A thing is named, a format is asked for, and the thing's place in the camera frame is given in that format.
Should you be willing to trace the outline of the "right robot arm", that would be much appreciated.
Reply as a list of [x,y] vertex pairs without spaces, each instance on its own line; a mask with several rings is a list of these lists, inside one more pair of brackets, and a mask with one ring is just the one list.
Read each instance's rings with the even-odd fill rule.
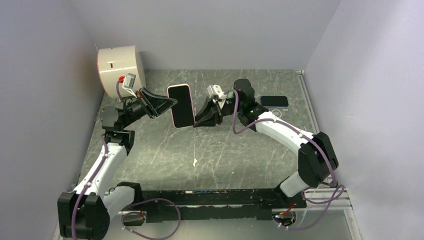
[[274,115],[256,101],[255,90],[248,79],[238,79],[233,88],[223,91],[219,85],[207,87],[208,97],[195,116],[194,127],[214,127],[223,118],[232,116],[232,131],[238,135],[250,129],[264,134],[286,146],[297,155],[297,170],[283,180],[275,193],[275,202],[288,207],[295,195],[307,188],[316,188],[331,177],[336,186],[335,170],[339,166],[329,136],[324,132],[312,133],[297,128]]

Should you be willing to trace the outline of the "blue phone black screen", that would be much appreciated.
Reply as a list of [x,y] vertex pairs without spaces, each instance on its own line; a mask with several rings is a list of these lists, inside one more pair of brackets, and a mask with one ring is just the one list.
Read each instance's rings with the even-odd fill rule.
[[289,106],[288,98],[283,95],[262,95],[260,97],[260,103],[265,107],[285,108]]

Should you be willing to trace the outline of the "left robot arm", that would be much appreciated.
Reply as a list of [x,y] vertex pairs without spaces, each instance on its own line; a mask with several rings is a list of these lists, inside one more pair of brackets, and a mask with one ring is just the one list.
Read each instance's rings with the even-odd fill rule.
[[126,128],[144,116],[157,118],[174,105],[174,98],[157,95],[144,87],[123,102],[122,107],[105,106],[99,112],[104,134],[95,163],[82,181],[57,200],[58,229],[63,238],[102,240],[110,221],[124,208],[137,210],[143,193],[139,183],[121,182],[107,194],[116,170],[134,146],[135,131]]

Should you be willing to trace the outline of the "clear phone case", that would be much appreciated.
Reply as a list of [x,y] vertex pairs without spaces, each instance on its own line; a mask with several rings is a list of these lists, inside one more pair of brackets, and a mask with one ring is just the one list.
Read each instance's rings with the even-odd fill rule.
[[287,107],[270,107],[269,111],[282,119],[289,112],[289,109]]

